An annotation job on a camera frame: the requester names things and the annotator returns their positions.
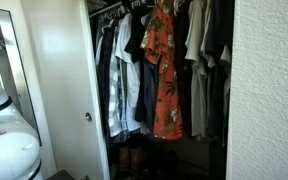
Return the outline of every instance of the white wall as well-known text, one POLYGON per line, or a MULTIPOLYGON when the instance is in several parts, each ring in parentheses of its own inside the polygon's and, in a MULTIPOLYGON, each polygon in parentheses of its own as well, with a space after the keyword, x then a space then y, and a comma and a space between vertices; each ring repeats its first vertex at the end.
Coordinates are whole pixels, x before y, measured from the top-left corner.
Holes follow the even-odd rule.
POLYGON ((34 63, 31 37, 28 33, 24 13, 20 0, 0 0, 0 9, 11 12, 15 35, 17 38, 24 71, 30 91, 37 125, 40 131, 43 146, 41 147, 42 173, 47 178, 56 173, 54 154, 45 115, 45 106, 42 100, 41 86, 38 79, 39 69, 34 63))
POLYGON ((288 1, 236 0, 228 180, 288 179, 288 1))

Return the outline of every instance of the textured wall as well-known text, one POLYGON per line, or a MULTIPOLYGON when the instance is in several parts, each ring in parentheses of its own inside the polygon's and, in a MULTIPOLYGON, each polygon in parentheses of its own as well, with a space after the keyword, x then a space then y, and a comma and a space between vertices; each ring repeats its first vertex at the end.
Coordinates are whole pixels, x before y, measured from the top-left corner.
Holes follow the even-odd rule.
POLYGON ((288 179, 288 1, 236 0, 228 180, 288 179))

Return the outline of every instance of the plaid shirt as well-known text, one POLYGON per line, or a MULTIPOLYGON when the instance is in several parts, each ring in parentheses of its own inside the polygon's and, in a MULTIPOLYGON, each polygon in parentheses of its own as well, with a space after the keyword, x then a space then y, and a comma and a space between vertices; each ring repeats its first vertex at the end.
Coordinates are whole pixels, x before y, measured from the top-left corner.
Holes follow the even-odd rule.
POLYGON ((110 135, 114 137, 118 135, 121 131, 120 123, 120 108, 119 108, 119 99, 118 99, 118 65, 117 59, 115 57, 116 49, 116 32, 114 33, 113 45, 112 45, 112 54, 110 62, 110 94, 109 94, 109 108, 108 108, 108 125, 110 128, 110 135))
POLYGON ((122 63, 121 59, 117 58, 117 66, 118 66, 118 98, 119 98, 119 109, 121 112, 121 127, 122 131, 120 134, 118 134, 114 140, 115 143, 124 142, 127 139, 130 138, 130 133, 127 128, 127 122, 126 122, 126 97, 125 97, 125 91, 124 91, 124 85, 123 83, 123 75, 122 75, 122 63))

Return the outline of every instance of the clothes rod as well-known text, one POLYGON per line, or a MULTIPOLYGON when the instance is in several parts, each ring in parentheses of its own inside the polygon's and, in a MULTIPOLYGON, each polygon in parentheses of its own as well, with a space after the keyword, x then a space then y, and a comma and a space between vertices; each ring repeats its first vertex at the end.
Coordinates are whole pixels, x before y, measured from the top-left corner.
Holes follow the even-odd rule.
POLYGON ((91 17, 96 16, 96 15, 98 15, 98 14, 101 14, 101 13, 103 13, 103 12, 105 12, 105 11, 114 9, 114 8, 120 6, 120 5, 122 5, 122 2, 121 2, 121 1, 115 3, 115 4, 111 5, 111 6, 108 6, 108 7, 104 8, 104 9, 101 9, 101 10, 99 10, 99 11, 96 11, 95 13, 92 13, 89 17, 91 18, 91 17))

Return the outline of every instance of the door frame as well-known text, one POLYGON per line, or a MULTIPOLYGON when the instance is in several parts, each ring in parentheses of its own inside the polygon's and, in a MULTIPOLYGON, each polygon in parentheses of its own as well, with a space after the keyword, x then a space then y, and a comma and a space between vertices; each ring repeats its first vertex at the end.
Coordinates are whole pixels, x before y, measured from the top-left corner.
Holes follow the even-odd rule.
POLYGON ((104 133, 102 129, 101 123, 101 115, 100 115, 100 104, 99 104, 99 91, 97 85, 97 74, 96 74, 96 67, 95 67, 95 58, 94 58, 94 50, 93 50, 93 43, 92 43, 92 31, 91 31, 91 23, 89 20, 88 8, 87 8, 87 0, 79 0, 80 6, 80 16, 81 16, 81 23, 83 29, 83 36, 86 39, 85 42, 85 51, 87 52, 87 63, 88 63, 88 70, 89 70, 89 80, 90 80, 90 89, 93 99, 93 108, 94 114, 92 114, 93 119, 96 121, 96 129, 97 129, 97 137, 99 141, 99 150, 101 154, 101 166, 104 180, 110 179, 110 172, 108 166, 108 157, 107 157, 107 149, 106 143, 104 138, 104 133))

